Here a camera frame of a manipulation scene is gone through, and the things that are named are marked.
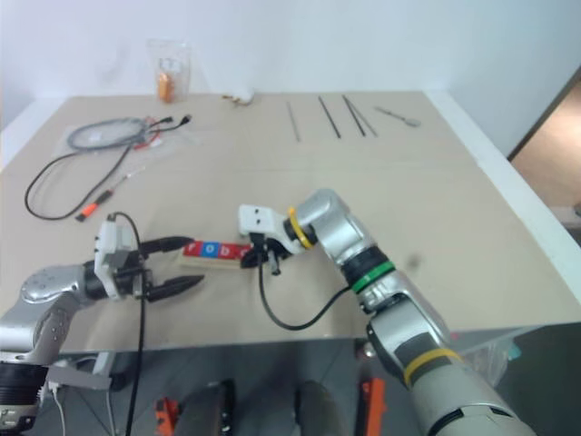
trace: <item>robotic arm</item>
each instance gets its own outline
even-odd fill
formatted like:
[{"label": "robotic arm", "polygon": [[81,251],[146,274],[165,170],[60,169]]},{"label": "robotic arm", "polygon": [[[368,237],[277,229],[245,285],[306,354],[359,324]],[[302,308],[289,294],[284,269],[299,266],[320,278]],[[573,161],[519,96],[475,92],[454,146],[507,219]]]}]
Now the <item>robotic arm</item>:
[{"label": "robotic arm", "polygon": [[438,313],[350,213],[332,190],[319,190],[287,216],[253,205],[239,210],[242,234],[262,235],[242,266],[267,253],[274,274],[279,259],[320,243],[371,318],[370,343],[386,369],[409,389],[428,436],[534,436],[498,394],[454,351]]},{"label": "robotic arm", "polygon": [[203,276],[183,276],[154,286],[145,260],[182,248],[192,239],[162,238],[135,249],[131,229],[107,218],[95,237],[95,259],[45,268],[22,285],[20,298],[0,318],[0,435],[34,425],[38,392],[63,345],[74,315],[105,298],[127,295],[154,302],[181,293]]}]

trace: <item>white object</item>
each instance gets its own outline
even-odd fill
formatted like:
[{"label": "white object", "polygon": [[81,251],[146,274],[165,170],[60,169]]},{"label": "white object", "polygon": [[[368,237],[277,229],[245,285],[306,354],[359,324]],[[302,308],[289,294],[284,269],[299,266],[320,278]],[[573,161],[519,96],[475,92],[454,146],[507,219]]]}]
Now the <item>white object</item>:
[{"label": "white object", "polygon": [[[55,363],[53,363],[51,365],[51,368],[53,368],[53,367],[55,367],[55,368],[70,368],[70,365],[69,365],[68,360],[61,359],[60,361],[56,361]],[[50,392],[53,392],[54,390],[57,390],[62,386],[62,384],[59,381],[52,380],[50,377],[46,377],[46,380],[48,382],[48,390]]]},{"label": "white object", "polygon": [[105,220],[95,242],[94,274],[99,278],[107,295],[113,300],[121,300],[113,274],[125,263],[127,254],[134,245],[133,234],[128,227],[115,221]]},{"label": "white object", "polygon": [[56,407],[58,407],[58,413],[61,416],[61,425],[63,426],[63,436],[66,436],[66,422],[64,421],[64,409],[63,404],[58,399],[58,390],[54,388],[52,390],[54,402],[56,403]]},{"label": "white object", "polygon": [[105,405],[107,406],[107,415],[109,415],[109,427],[111,427],[111,435],[116,436],[117,429],[115,429],[115,418],[113,417],[113,405],[111,404],[111,389],[105,393]]},{"label": "white object", "polygon": [[151,144],[149,144],[150,147],[154,148],[157,147],[159,145],[163,144],[163,140],[161,138],[155,138]]},{"label": "white object", "polygon": [[238,88],[235,92],[226,94],[224,98],[232,100],[235,104],[247,106],[254,99],[254,91],[250,88]]},{"label": "white object", "polygon": [[238,229],[240,234],[262,233],[268,238],[276,239],[290,253],[304,252],[298,241],[291,241],[284,231],[284,215],[274,212],[269,207],[242,204],[238,208]]}]

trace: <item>wooden door frame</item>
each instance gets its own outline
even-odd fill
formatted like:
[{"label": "wooden door frame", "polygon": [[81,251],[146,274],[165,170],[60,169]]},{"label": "wooden door frame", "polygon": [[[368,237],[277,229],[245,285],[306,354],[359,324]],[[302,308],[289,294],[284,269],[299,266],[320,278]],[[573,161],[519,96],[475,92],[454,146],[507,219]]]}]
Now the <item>wooden door frame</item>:
[{"label": "wooden door frame", "polygon": [[571,78],[566,82],[563,89],[561,89],[559,94],[556,95],[556,97],[553,99],[553,101],[550,103],[547,109],[541,114],[537,122],[534,123],[530,130],[527,132],[527,134],[523,136],[523,139],[520,140],[515,149],[512,152],[510,152],[507,158],[510,162],[515,157],[517,157],[517,154],[519,154],[520,151],[525,147],[525,145],[527,145],[528,141],[530,141],[530,138],[532,138],[533,135],[538,131],[538,129],[540,129],[541,125],[545,123],[547,118],[551,116],[551,114],[555,111],[556,107],[559,106],[563,100],[565,100],[565,97],[569,94],[569,92],[579,81],[581,81],[581,65],[577,68],[577,70],[571,76]]}]

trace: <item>black cable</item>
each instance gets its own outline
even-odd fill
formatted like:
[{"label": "black cable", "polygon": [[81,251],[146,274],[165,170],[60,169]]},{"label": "black cable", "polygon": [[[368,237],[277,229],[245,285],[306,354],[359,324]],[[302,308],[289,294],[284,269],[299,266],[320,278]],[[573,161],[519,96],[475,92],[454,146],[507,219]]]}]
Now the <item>black cable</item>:
[{"label": "black cable", "polygon": [[[148,134],[162,134],[163,132],[171,132],[172,130],[177,130],[177,129],[179,129],[179,128],[180,128],[180,127],[182,127],[184,124],[187,124],[187,123],[189,123],[191,120],[192,120],[192,116],[191,116],[191,115],[189,115],[189,114],[187,114],[187,115],[185,115],[185,116],[182,118],[182,120],[181,120],[181,121],[180,121],[178,124],[176,124],[176,125],[173,125],[172,127],[165,127],[165,128],[163,128],[163,129],[155,129],[155,130],[150,130],[150,131],[148,132]],[[158,124],[158,123],[154,123],[154,124],[150,125],[150,129],[151,129],[151,128],[152,128],[154,125],[156,125],[156,124]]]},{"label": "black cable", "polygon": [[311,325],[316,323],[330,309],[330,307],[339,299],[339,297],[341,295],[343,295],[345,292],[347,292],[350,289],[349,286],[346,286],[343,289],[341,289],[340,291],[338,291],[337,293],[335,293],[335,295],[333,295],[330,298],[330,300],[327,302],[327,304],[325,304],[323,306],[323,308],[320,310],[320,312],[317,313],[310,321],[305,322],[303,324],[299,324],[299,325],[290,325],[290,324],[287,324],[286,322],[281,321],[274,314],[271,307],[269,306],[269,303],[266,301],[266,295],[264,293],[264,280],[262,277],[263,274],[262,274],[262,253],[261,252],[257,253],[257,260],[258,260],[258,284],[259,284],[259,288],[261,291],[262,306],[264,306],[264,310],[269,315],[271,320],[276,325],[278,325],[279,327],[281,327],[282,329],[285,329],[285,330],[290,330],[292,332],[296,332],[298,330],[308,329],[309,327],[311,327]]},{"label": "black cable", "polygon": [[[133,229],[133,234],[135,235],[135,241],[137,242],[137,250],[141,253],[141,239],[139,237],[139,232],[137,232],[137,226],[133,221],[132,217],[125,212],[113,212],[111,215],[113,218],[117,216],[122,216],[125,218],[131,228]],[[143,343],[145,337],[145,289],[143,284],[145,283],[145,277],[142,277],[142,298],[140,301],[140,316],[139,316],[139,342],[137,345],[137,362],[135,363],[135,372],[133,374],[133,387],[131,390],[131,399],[129,400],[129,411],[127,412],[127,423],[125,424],[125,436],[131,436],[131,429],[133,426],[133,416],[135,414],[135,403],[137,400],[137,390],[139,388],[139,379],[142,374],[142,362],[143,362]]]},{"label": "black cable", "polygon": [[46,221],[60,221],[60,220],[64,220],[65,218],[68,218],[69,216],[74,215],[79,209],[81,209],[83,207],[83,205],[87,202],[89,197],[91,197],[91,195],[93,195],[95,193],[95,191],[97,189],[99,189],[103,185],[103,183],[105,183],[109,179],[109,177],[111,177],[113,175],[113,173],[115,171],[117,171],[117,169],[119,168],[119,166],[121,166],[121,164],[125,160],[125,157],[127,157],[127,154],[131,151],[132,148],[133,148],[133,144],[126,145],[125,149],[123,150],[123,153],[121,153],[121,155],[119,156],[119,159],[117,159],[117,162],[115,162],[115,164],[113,165],[111,170],[109,170],[107,172],[107,174],[99,182],[97,182],[97,184],[95,186],[93,186],[93,188],[91,188],[91,190],[87,193],[87,195],[85,197],[83,197],[83,199],[71,211],[64,213],[62,215],[46,216],[46,215],[41,215],[40,213],[36,213],[35,211],[33,211],[31,206],[30,206],[30,203],[28,201],[28,197],[30,196],[30,192],[32,191],[34,185],[36,184],[36,182],[38,182],[38,179],[40,179],[43,176],[43,174],[46,173],[46,171],[50,167],[52,167],[54,164],[56,164],[57,162],[60,162],[63,159],[67,159],[69,157],[78,156],[80,154],[85,154],[85,153],[74,152],[74,153],[64,154],[62,156],[57,157],[56,159],[53,159],[51,162],[47,163],[42,170],[40,170],[40,172],[34,177],[33,181],[30,182],[30,184],[26,188],[26,191],[25,191],[25,208],[26,208],[26,210],[32,216],[35,216],[36,218],[40,218],[41,220],[46,220]]},{"label": "black cable", "polygon": [[[123,160],[125,159],[127,154],[132,150],[134,145],[139,144],[139,143],[143,143],[145,141],[144,138],[147,135],[159,134],[162,132],[169,132],[171,130],[179,129],[184,124],[189,123],[191,121],[191,119],[192,119],[192,116],[187,114],[182,118],[182,120],[177,125],[172,126],[172,127],[167,127],[165,129],[156,129],[156,130],[151,130],[151,129],[152,129],[152,127],[154,127],[158,124],[161,124],[161,123],[171,123],[173,121],[173,118],[168,116],[168,117],[163,118],[162,120],[155,122],[153,124],[147,124],[145,122],[145,120],[143,120],[141,118],[117,118],[117,119],[113,119],[113,120],[106,120],[106,121],[102,121],[100,123],[88,124],[88,125],[85,125],[83,127],[79,127],[74,132],[72,132],[68,136],[68,138],[66,139],[67,144],[71,148],[73,148],[74,150],[77,150],[77,151],[73,152],[73,153],[69,153],[69,154],[64,154],[62,156],[59,156],[59,157],[53,159],[49,163],[47,163],[44,166],[44,168],[34,177],[33,181],[30,182],[30,184],[26,188],[26,191],[25,191],[25,208],[26,208],[26,210],[32,216],[35,216],[36,218],[39,218],[41,220],[46,220],[46,221],[60,221],[60,220],[64,220],[65,218],[68,218],[69,216],[74,215],[79,209],[81,209],[84,206],[84,204],[95,193],[95,191],[97,189],[99,189],[109,179],[109,177],[111,177],[113,175],[113,173],[115,173],[115,171],[117,171],[117,169],[123,163]],[[84,134],[89,130],[92,130],[92,129],[97,130],[100,127],[110,126],[110,125],[114,125],[114,124],[135,124],[138,127],[138,131],[134,134],[129,134],[125,137],[117,138],[117,139],[115,139],[115,141],[110,142],[108,144],[84,146],[84,145],[80,145],[77,141],[81,134]],[[35,211],[33,211],[32,207],[30,206],[30,202],[29,202],[29,198],[28,198],[30,196],[30,192],[32,191],[36,182],[38,182],[38,179],[40,179],[43,176],[43,174],[46,173],[46,171],[49,168],[51,168],[54,164],[56,164],[57,162],[60,162],[64,159],[78,156],[80,154],[87,154],[87,153],[93,152],[93,151],[110,150],[113,148],[120,148],[120,147],[125,147],[125,149],[123,150],[123,153],[121,154],[121,156],[119,156],[119,159],[117,160],[117,162],[115,162],[115,164],[113,165],[113,168],[111,168],[111,170],[109,170],[109,172],[105,175],[105,177],[103,179],[101,179],[93,188],[91,188],[91,190],[88,192],[88,194],[85,197],[83,197],[83,200],[81,200],[81,202],[79,202],[71,211],[64,213],[62,215],[57,215],[57,216],[46,216],[46,215],[42,215],[40,213],[36,213]]]},{"label": "black cable", "polygon": [[347,97],[345,96],[345,94],[342,97],[343,97],[343,101],[345,102],[345,105],[347,106],[347,108],[349,109],[349,112],[351,113],[351,116],[355,120],[355,124],[358,126],[359,131],[361,132],[361,136],[365,136],[365,131],[363,130],[363,127],[361,127],[361,123],[359,122],[359,119],[355,115],[355,112],[353,112],[353,108],[351,107],[349,100],[347,100]]},{"label": "black cable", "polygon": [[137,226],[135,225],[135,221],[133,220],[133,218],[125,212],[113,212],[110,214],[110,216],[112,216],[113,219],[115,219],[117,216],[122,216],[123,218],[125,218],[127,220],[129,225],[131,225],[131,229],[133,230],[133,234],[135,235],[135,241],[137,243],[137,251],[139,252],[139,254],[141,256],[143,256],[142,240],[139,238],[139,232],[137,232]]}]

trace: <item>screwdriver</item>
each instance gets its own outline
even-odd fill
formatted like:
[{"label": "screwdriver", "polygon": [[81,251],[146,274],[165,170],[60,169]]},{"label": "screwdriver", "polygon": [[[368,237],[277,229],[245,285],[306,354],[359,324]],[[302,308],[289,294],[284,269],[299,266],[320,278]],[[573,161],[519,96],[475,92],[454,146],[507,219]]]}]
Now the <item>screwdriver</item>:
[{"label": "screwdriver", "polygon": [[84,220],[86,220],[89,216],[91,216],[91,213],[93,213],[97,207],[100,204],[105,203],[107,200],[109,200],[109,197],[111,197],[115,191],[115,189],[117,189],[119,187],[119,185],[123,182],[125,182],[126,180],[130,179],[131,177],[133,177],[134,175],[136,175],[137,173],[140,173],[141,171],[143,171],[145,169],[145,167],[141,167],[138,170],[135,170],[131,173],[127,173],[126,175],[124,175],[121,179],[119,179],[119,181],[114,184],[111,188],[107,189],[106,191],[103,191],[101,193],[101,195],[99,195],[94,202],[92,202],[91,204],[87,204],[83,210],[81,211],[81,213],[79,213],[78,215],[76,215],[74,217],[74,219],[80,223],[82,223]]}]

